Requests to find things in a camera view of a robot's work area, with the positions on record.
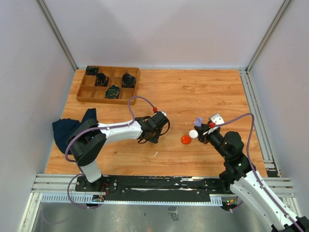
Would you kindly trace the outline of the orange earbud charging case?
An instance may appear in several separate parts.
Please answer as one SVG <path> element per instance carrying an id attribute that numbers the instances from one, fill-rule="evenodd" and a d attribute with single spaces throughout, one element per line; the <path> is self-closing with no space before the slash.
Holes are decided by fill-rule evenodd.
<path id="1" fill-rule="evenodd" d="M 188 145 L 191 143 L 191 137 L 189 135 L 184 135 L 182 138 L 181 138 L 181 142 L 185 145 Z"/>

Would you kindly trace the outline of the white earbud charging case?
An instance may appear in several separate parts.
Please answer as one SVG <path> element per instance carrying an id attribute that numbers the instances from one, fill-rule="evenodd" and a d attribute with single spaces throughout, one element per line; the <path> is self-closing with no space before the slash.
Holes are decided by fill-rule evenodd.
<path id="1" fill-rule="evenodd" d="M 188 135 L 191 139 L 196 139 L 198 137 L 198 132 L 196 130 L 190 130 Z"/>

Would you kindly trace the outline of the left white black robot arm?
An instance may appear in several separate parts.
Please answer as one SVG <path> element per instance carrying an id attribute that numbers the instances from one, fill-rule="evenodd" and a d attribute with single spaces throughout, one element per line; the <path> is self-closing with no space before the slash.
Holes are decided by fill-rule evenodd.
<path id="1" fill-rule="evenodd" d="M 101 173 L 96 158 L 101 149 L 110 143 L 122 140 L 137 140 L 139 144 L 150 142 L 157 144 L 159 137 L 170 121 L 164 112 L 153 116 L 137 117 L 132 121 L 114 124 L 98 123 L 95 119 L 84 122 L 67 140 L 66 153 L 70 152 L 83 176 L 78 181 L 85 183 L 85 190 L 100 191 L 108 184 Z"/>

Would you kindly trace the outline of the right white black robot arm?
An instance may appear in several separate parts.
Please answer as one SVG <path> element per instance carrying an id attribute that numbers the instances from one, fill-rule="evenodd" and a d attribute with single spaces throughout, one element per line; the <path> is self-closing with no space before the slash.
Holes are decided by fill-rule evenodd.
<path id="1" fill-rule="evenodd" d="M 238 132 L 221 135 L 220 129 L 207 124 L 195 126 L 198 140 L 211 144 L 224 158 L 225 170 L 219 175 L 219 189 L 234 193 L 273 232 L 307 232 L 309 220 L 300 217 L 280 200 L 244 155 L 244 143 Z"/>

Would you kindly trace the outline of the purple earbud charging case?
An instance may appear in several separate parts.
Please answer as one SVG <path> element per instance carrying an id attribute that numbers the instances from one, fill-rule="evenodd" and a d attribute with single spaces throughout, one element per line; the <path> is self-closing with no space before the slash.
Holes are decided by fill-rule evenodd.
<path id="1" fill-rule="evenodd" d="M 195 127 L 202 127 L 203 119 L 201 117 L 196 117 L 196 120 L 193 122 Z"/>

